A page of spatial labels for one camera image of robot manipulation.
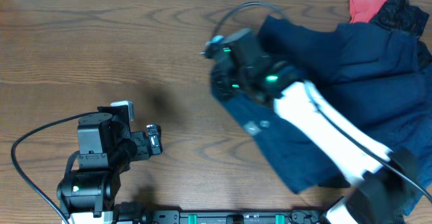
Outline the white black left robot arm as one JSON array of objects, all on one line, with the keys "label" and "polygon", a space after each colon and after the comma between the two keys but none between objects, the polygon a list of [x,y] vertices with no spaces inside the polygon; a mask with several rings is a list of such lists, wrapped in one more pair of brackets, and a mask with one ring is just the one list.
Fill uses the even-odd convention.
[{"label": "white black left robot arm", "polygon": [[68,223],[113,223],[120,175],[133,161],[148,160],[163,152],[161,127],[147,125],[146,132],[131,132],[128,119],[111,113],[91,113],[78,122],[78,169],[67,164],[57,187],[60,210]]}]

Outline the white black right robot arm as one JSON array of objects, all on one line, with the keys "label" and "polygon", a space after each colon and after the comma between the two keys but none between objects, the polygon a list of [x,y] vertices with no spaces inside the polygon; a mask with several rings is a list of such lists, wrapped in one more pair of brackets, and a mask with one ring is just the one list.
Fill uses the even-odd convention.
[{"label": "white black right robot arm", "polygon": [[421,187],[406,149],[394,151],[347,120],[320,94],[295,61],[260,50],[205,51],[214,61],[211,89],[265,153],[275,169],[330,159],[354,187],[321,217],[324,223],[389,223]]}]

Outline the navy blue shorts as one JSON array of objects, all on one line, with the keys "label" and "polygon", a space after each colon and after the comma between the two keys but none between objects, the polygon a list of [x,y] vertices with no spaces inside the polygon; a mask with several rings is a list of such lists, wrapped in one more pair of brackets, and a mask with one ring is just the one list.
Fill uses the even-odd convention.
[{"label": "navy blue shorts", "polygon": [[[268,17],[258,39],[266,53],[304,68],[331,105],[393,150],[410,150],[408,137],[421,124],[431,124],[431,64],[418,66],[417,39],[411,35],[365,23],[317,32]],[[294,193],[339,174],[311,143],[304,143],[303,149],[313,150],[323,164],[313,169],[311,163],[303,162],[288,173],[269,162]]]}]

